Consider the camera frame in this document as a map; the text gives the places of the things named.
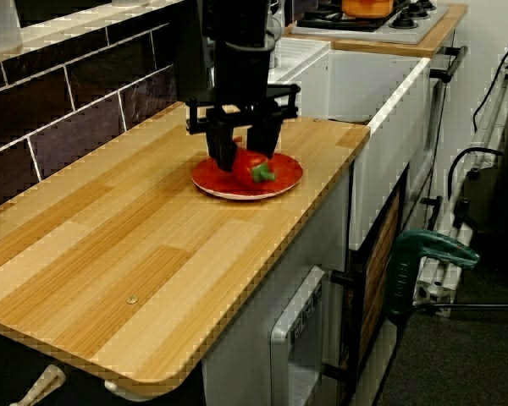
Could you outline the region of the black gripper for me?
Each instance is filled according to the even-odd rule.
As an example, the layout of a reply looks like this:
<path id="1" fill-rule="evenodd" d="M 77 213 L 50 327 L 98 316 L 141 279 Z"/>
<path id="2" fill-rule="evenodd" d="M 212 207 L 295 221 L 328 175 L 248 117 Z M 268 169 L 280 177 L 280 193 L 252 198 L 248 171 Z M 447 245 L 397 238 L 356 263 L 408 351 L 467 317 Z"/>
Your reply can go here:
<path id="1" fill-rule="evenodd" d="M 281 119 L 297 117 L 295 99 L 301 88 L 268 83 L 275 46 L 274 40 L 266 40 L 262 47 L 216 41 L 214 85 L 187 102 L 188 132 L 206 133 L 209 156 L 227 173 L 232 172 L 237 151 L 233 141 L 234 127 L 251 125 L 247 130 L 247 150 L 272 159 L 283 123 Z"/>

